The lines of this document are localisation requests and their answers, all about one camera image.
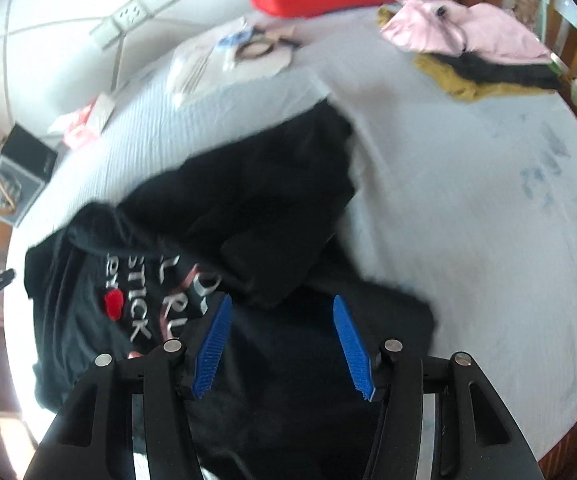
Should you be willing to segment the black printed t-shirt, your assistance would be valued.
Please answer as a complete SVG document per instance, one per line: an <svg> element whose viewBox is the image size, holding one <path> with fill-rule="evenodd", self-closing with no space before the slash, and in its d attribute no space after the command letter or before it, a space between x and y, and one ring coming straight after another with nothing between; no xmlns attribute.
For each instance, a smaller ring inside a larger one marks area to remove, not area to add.
<svg viewBox="0 0 577 480"><path fill-rule="evenodd" d="M36 398L59 410L101 353L146 354L231 299L216 378L188 407L221 479L358 479L379 416L354 388L333 304L427 353L430 306L362 280L336 236L352 128L331 104L188 159L118 205L90 203L26 255Z"/></svg>

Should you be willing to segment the dark green gift box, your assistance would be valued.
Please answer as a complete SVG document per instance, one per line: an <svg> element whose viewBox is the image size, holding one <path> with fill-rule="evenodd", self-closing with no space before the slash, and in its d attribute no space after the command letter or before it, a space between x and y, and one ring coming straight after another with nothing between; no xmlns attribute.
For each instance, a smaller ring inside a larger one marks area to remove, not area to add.
<svg viewBox="0 0 577 480"><path fill-rule="evenodd" d="M19 226L51 181L57 151L20 125L0 146L0 221Z"/></svg>

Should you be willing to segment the red tissue pack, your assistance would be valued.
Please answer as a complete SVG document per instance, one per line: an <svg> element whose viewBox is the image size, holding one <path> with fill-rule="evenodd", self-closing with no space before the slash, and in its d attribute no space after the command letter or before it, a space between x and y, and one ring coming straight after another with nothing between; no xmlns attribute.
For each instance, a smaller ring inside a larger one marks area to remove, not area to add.
<svg viewBox="0 0 577 480"><path fill-rule="evenodd" d="M115 107L116 101L102 92L86 106L58 116L49 126L49 134L57 134L70 150L84 148L102 134Z"/></svg>

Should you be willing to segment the light blue bed sheet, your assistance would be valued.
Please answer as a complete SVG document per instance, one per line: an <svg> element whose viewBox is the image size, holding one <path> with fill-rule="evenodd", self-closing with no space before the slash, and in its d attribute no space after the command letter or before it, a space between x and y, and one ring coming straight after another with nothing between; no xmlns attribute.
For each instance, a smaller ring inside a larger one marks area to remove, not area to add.
<svg viewBox="0 0 577 480"><path fill-rule="evenodd" d="M372 10L300 21L286 70L174 104L169 48L117 89L102 136L69 154L8 260L91 200L116 203L192 155L330 99L353 123L340 221L362 278L427 300L433 353L474 356L532 452L577 421L577 118L556 94L466 104L378 35Z"/></svg>

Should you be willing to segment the mustard yellow garment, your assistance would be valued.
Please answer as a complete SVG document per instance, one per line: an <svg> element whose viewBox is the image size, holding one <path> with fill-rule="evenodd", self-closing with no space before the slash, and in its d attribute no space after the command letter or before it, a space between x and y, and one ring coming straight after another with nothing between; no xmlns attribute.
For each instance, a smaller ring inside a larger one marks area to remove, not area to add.
<svg viewBox="0 0 577 480"><path fill-rule="evenodd" d="M378 9L379 31L381 31L381 26L385 25L398 10L392 10L388 6ZM435 53L411 53L415 55L414 65L419 70L433 78L445 93L461 101L476 102L489 96L529 96L529 94L558 91L523 87L519 84L477 84L477 82L462 78L450 66L434 60L431 55Z"/></svg>

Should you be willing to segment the clear plastic bag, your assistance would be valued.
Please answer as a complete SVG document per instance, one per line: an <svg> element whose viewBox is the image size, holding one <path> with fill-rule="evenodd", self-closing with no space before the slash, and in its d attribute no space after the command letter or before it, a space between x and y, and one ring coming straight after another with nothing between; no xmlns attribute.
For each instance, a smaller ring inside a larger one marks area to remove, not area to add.
<svg viewBox="0 0 577 480"><path fill-rule="evenodd" d="M174 49L166 91L179 108L234 84L277 75L302 47L293 26L242 16L186 40Z"/></svg>

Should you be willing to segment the black garment under pink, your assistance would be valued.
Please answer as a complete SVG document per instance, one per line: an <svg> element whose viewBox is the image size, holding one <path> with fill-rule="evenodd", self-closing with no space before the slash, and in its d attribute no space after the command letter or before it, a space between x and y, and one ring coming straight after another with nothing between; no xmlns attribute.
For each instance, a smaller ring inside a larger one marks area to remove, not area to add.
<svg viewBox="0 0 577 480"><path fill-rule="evenodd" d="M431 57L450 66L459 76L477 84L519 84L542 90L559 90L561 78L550 64L495 64L466 52L460 56L432 54Z"/></svg>

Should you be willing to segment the white wall socket panel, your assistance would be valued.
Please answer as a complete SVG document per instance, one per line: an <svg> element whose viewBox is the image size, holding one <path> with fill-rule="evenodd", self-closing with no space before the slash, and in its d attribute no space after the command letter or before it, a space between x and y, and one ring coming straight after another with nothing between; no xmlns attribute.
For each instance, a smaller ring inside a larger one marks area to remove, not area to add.
<svg viewBox="0 0 577 480"><path fill-rule="evenodd" d="M91 30L94 43L105 50L122 36L136 29L180 0L130 0Z"/></svg>

